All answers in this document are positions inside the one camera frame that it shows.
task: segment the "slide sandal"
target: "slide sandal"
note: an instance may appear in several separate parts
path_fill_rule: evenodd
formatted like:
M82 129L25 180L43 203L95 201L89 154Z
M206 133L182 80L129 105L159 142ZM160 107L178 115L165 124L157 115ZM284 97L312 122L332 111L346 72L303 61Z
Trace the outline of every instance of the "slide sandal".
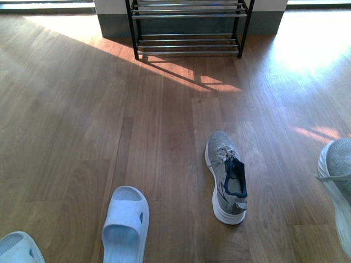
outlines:
M149 206L131 186L114 191L103 228L104 263L141 263L149 227Z
M330 142L321 151L317 178L324 184L335 208L339 240L351 258L351 139Z
M37 244L25 232L13 232L0 240L0 263L45 263Z

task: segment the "gray mesh sneaker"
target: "gray mesh sneaker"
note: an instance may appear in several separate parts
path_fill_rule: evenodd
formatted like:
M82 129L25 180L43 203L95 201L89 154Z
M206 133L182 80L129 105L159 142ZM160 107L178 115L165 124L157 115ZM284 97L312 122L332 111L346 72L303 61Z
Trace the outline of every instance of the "gray mesh sneaker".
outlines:
M216 218L228 225L239 224L246 214L245 170L228 134L218 131L211 135L205 160L214 177L212 205Z
M351 258L351 139L334 140L323 148L317 178L333 201L340 243Z

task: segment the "chrome bar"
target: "chrome bar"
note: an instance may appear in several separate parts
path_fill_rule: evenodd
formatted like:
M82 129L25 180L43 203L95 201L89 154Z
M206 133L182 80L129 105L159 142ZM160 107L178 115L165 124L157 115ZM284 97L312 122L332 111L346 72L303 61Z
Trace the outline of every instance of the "chrome bar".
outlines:
M232 13L235 11L244 11L242 9L198 9L198 10L181 10L181 9L163 9L163 10L132 10L133 13L155 14L155 13Z
M238 45L139 45L138 48L235 48Z
M145 43L145 42L210 42L210 41L219 41L219 42L223 42L223 41L235 41L235 39L232 38L204 38L204 39L155 39L155 40L147 40L147 39L143 39L140 40L139 43Z
M133 7L238 7L238 4L134 4Z
M237 54L239 51L179 51L179 52L139 52L139 55L160 55L160 54Z
M160 3L173 3L173 2L209 2L211 1L212 3L215 3L215 2L223 2L224 0L220 0L220 1L216 1L216 0L138 0L138 3L147 3L147 2L150 2L150 3L157 3L157 2L160 2ZM237 4L237 5L244 5L243 3L239 3L238 1L236 0L226 0L226 2L231 2L231 4Z
M134 19L142 18L239 18L246 14L203 14L203 15L132 15Z
M228 36L232 33L210 33L210 34L153 34L153 35L142 35L142 37L168 37L168 36Z

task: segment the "sneaker sole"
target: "sneaker sole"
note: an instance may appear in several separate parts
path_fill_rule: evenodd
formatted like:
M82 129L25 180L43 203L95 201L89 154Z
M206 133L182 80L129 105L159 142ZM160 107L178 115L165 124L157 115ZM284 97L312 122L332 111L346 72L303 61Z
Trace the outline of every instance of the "sneaker sole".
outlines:
M222 223L225 223L227 225L237 225L241 223L246 215L246 211L238 214L238 215L232 215L229 214L225 211L222 210L222 208L219 206L218 202L218 197L217 197L217 181L216 181L216 176L214 174L213 168L209 167L211 165L210 158L208 157L208 142L206 144L206 149L205 149L205 161L207 164L207 167L211 171L213 178L214 178L214 190L213 190L213 195L212 195L212 206L213 206L213 212L216 218L221 221Z
M327 153L334 141L326 145L318 160L318 174L320 178L332 177L327 169ZM346 254L351 258L351 206L341 194L339 188L332 180L322 181L330 195L335 209L335 220L340 243Z

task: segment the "shoe rack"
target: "shoe rack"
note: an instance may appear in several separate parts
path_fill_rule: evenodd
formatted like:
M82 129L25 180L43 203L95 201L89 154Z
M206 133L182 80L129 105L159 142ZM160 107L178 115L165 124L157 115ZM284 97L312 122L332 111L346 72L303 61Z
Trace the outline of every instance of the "shoe rack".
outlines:
M139 59L141 55L224 54L236 55L237 58L242 56L254 0L250 1L249 6L244 0L132 0L131 3L129 0L125 1L135 59ZM153 19L154 22L156 20L160 25L166 24L165 19L172 19L170 27L174 29L180 27L177 23L181 20L185 20L186 24L194 21L193 19L203 18L210 23L213 22L216 32L220 32L222 28L221 26L216 28L216 20L223 21L223 18L229 18L225 21L230 21L230 25L226 25L230 30L220 33L143 33L147 31L145 30L147 19ZM245 21L239 38L237 28L240 20Z

